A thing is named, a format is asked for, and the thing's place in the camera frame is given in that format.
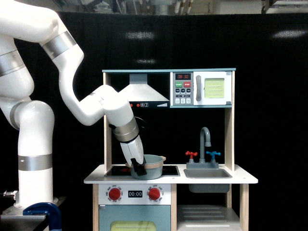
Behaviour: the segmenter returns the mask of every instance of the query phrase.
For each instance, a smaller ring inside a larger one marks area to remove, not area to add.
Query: sink
[[[187,178],[191,179],[226,179],[232,176],[221,168],[189,168],[184,169]],[[226,193],[230,190],[230,184],[188,184],[192,193]]]
[[[189,168],[184,169],[185,176],[192,179],[232,178],[232,176],[221,168]]]

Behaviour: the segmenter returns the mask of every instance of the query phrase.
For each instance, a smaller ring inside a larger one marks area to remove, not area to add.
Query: countertop
[[[108,176],[105,177],[104,165],[99,165],[87,178],[84,179],[85,184],[104,184],[109,182],[117,182],[122,184],[138,183],[159,183],[159,184],[256,184],[258,179],[249,174],[247,171],[235,165],[235,170],[229,170],[225,165],[219,165],[219,168],[226,170],[232,178],[219,179],[191,179],[187,178],[184,173],[186,164],[175,164],[166,166],[177,166],[180,176],[161,176],[154,180],[138,180],[132,176]]]

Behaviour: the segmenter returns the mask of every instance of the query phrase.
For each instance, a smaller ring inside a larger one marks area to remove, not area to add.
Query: oven
[[[232,71],[170,73],[171,106],[232,104]]]
[[[99,184],[99,231],[170,231],[171,184]]]

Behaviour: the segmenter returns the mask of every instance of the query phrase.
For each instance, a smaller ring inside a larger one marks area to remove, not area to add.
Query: wooden post
[[[177,231],[177,184],[171,184],[171,231]]]
[[[107,73],[103,73],[103,84],[110,85],[110,76]],[[111,158],[111,128],[109,127],[109,121],[104,115],[104,172],[106,173],[112,165]]]
[[[249,222],[249,184],[240,184],[240,225],[248,231]]]
[[[99,231],[98,184],[93,184],[93,231]]]
[[[235,72],[232,71],[232,108],[225,109],[225,165],[234,171]]]
[[[226,207],[232,208],[232,184],[230,184],[230,190],[226,193]]]

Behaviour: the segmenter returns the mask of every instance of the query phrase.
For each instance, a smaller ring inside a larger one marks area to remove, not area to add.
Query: digital display
[[[175,80],[191,80],[191,74],[175,74]]]
[[[142,197],[142,191],[129,191],[128,197]]]

